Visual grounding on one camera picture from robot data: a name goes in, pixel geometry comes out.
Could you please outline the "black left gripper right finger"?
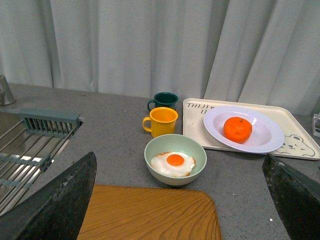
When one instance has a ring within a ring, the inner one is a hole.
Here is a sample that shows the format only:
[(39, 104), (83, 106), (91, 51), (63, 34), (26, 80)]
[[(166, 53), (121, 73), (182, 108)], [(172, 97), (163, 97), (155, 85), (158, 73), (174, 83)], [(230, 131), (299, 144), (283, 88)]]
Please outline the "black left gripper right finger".
[(320, 184), (267, 154), (262, 171), (277, 213), (292, 240), (320, 238)]

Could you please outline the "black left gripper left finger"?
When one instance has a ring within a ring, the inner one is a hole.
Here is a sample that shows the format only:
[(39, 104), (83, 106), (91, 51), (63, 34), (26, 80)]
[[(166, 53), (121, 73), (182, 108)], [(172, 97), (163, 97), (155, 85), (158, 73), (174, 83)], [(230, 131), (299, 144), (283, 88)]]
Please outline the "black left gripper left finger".
[(97, 172), (89, 152), (0, 217), (2, 240), (75, 240), (88, 209)]

